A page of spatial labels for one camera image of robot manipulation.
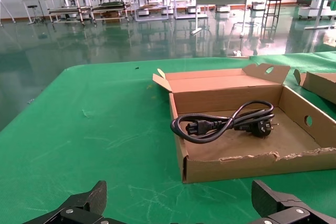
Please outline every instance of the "open cardboard box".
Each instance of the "open cardboard box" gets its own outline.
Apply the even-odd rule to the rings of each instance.
[[[298,85],[336,104],[336,73],[300,73],[294,71]]]
[[[289,69],[263,63],[244,69],[166,74],[158,70],[161,76],[153,75],[170,92],[174,119],[201,112],[230,116],[251,100],[275,107],[272,122],[279,125],[266,138],[228,130],[211,143],[193,144],[174,135],[184,183],[336,168],[336,122],[282,85]]]

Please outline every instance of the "box lid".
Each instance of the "box lid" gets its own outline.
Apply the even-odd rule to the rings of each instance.
[[[282,85],[290,66],[251,64],[245,68],[153,74],[153,81],[169,92],[194,92]]]
[[[294,71],[298,85],[336,104],[336,73]]]

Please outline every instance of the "shiny floor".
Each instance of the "shiny floor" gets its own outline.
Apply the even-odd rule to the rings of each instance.
[[[97,28],[81,24],[5,23],[0,28],[0,130],[28,106],[64,69],[81,64],[194,57],[243,57],[293,52],[334,51],[336,30],[304,30],[314,21],[298,19],[297,7],[283,7],[278,25],[261,28],[262,13],[247,12],[245,36],[239,38],[243,11],[229,19],[210,12],[195,20],[146,23],[123,21]],[[322,20],[321,24],[333,21]]]

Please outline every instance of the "stool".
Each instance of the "stool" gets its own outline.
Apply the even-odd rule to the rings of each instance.
[[[31,22],[31,24],[42,22],[42,20],[36,16],[35,9],[37,8],[37,5],[28,5],[27,8],[33,9],[34,18],[33,18],[33,21]]]
[[[277,18],[276,26],[278,25],[280,8],[281,8],[281,1],[282,0],[266,0],[262,25],[264,25],[264,19],[266,19],[266,22],[265,22],[265,27],[266,27],[268,17],[273,17],[273,24],[274,24],[274,19]],[[274,2],[275,2],[275,8],[271,9],[271,10],[274,10],[274,12],[270,12],[269,8],[270,8],[271,4],[273,4]]]

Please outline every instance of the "power cord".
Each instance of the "power cord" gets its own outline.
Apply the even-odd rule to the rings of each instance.
[[[250,104],[263,104],[269,109],[254,110],[243,114],[239,113]],[[171,122],[171,130],[181,138],[194,144],[206,144],[218,139],[226,130],[251,132],[254,136],[265,137],[271,132],[271,119],[274,106],[266,101],[250,101],[244,103],[229,118],[206,114],[187,114],[176,118]],[[180,126],[182,122],[190,122],[186,126],[186,134]]]

